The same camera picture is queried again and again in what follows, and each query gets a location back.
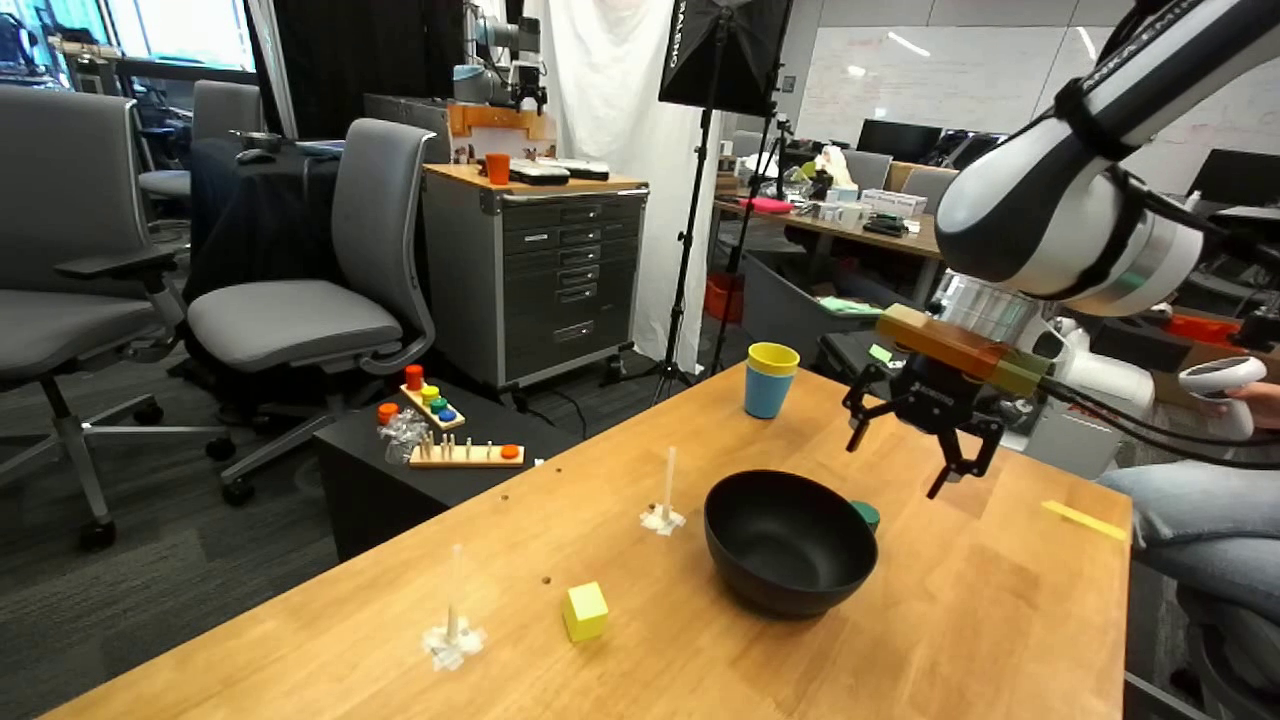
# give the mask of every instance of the white robotic arm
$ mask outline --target white robotic arm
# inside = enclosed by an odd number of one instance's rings
[[[934,213],[949,269],[1086,317],[1158,306],[1194,269],[1201,231],[1150,208],[1115,164],[1271,57],[1280,0],[1175,0],[956,178]]]

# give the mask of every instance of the white wall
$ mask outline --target white wall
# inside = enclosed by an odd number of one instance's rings
[[[1129,0],[794,0],[791,13],[789,50],[809,57],[791,52],[802,87],[782,107],[801,136],[855,142],[874,107],[942,127],[1020,127],[1090,68],[1080,30],[1098,50]],[[1271,59],[1164,127],[1129,167],[1158,191],[1183,191],[1207,147],[1280,153],[1276,87]]]

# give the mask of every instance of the yellow cube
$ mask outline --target yellow cube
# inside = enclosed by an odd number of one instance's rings
[[[576,644],[589,644],[595,635],[605,635],[609,623],[609,599],[599,592],[599,584],[576,584],[562,597],[562,634]]]

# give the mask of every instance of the yellow cup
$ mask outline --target yellow cup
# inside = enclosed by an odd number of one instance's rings
[[[748,350],[748,366],[766,377],[791,377],[801,367],[801,352],[789,346],[761,340]]]

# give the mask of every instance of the filing cabinet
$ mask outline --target filing cabinet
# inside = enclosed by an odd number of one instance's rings
[[[486,185],[427,164],[435,350],[486,389],[528,389],[631,346],[642,180]]]

